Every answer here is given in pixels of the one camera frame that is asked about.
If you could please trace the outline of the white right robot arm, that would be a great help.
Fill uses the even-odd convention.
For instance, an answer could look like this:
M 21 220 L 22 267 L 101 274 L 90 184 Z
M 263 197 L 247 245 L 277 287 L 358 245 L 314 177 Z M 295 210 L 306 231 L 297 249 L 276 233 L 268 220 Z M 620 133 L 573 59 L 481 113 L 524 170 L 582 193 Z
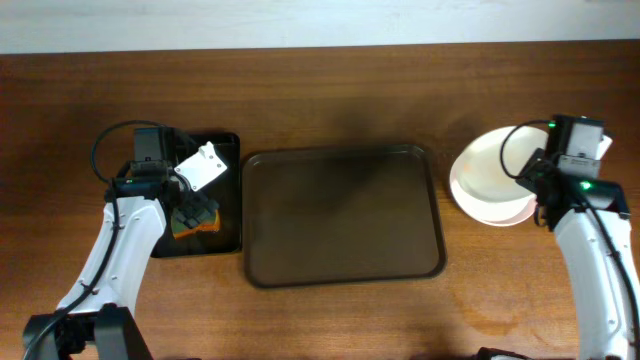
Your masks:
M 568 269 L 581 359 L 639 357 L 639 278 L 622 187 L 566 175 L 536 149 L 516 183 L 536 195 L 535 223 L 553 233 Z

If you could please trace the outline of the yellow green sponge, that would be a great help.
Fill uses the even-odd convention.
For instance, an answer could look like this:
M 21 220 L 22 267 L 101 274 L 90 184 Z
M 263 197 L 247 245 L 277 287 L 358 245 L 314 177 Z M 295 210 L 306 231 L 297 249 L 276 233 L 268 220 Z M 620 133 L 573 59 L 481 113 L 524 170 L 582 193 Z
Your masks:
M 194 226 L 189 228 L 186 225 L 177 225 L 177 221 L 171 220 L 171 230 L 172 235 L 175 239 L 182 240 L 184 238 L 195 236 L 200 233 L 204 234 L 215 234 L 219 232 L 221 229 L 221 220 L 219 218 L 219 211 L 215 210 L 214 213 L 205 218 L 205 220 Z

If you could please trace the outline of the white plate with sauce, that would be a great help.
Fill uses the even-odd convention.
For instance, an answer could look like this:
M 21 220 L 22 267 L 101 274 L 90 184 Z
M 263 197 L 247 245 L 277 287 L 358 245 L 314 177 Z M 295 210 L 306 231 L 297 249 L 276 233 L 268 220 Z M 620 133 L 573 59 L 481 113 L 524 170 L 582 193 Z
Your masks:
M 498 203 L 480 202 L 468 205 L 464 211 L 476 221 L 496 227 L 509 227 L 529 219 L 535 210 L 536 201 L 524 200 Z

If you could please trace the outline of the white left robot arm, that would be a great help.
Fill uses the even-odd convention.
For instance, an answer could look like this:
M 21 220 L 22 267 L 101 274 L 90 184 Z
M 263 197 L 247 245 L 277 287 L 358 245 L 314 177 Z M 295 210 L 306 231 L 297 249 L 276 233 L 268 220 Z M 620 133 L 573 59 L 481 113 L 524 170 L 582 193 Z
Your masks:
M 89 345 L 102 359 L 148 359 L 134 313 L 159 240 L 218 226 L 218 204 L 175 176 L 118 177 L 105 193 L 96 242 L 69 292 L 23 331 L 27 359 L 69 359 Z

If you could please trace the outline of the white round plate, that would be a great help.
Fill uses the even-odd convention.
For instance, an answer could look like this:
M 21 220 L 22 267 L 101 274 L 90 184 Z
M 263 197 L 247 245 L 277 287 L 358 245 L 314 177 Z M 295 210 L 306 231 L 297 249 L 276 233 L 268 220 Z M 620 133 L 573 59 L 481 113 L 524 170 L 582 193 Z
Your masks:
M 480 202 L 536 199 L 505 173 L 514 174 L 522 169 L 533 152 L 546 145 L 547 133 L 534 127 L 523 127 L 515 133 L 512 129 L 508 126 L 483 134 L 454 161 L 449 186 L 463 211 L 466 206 Z

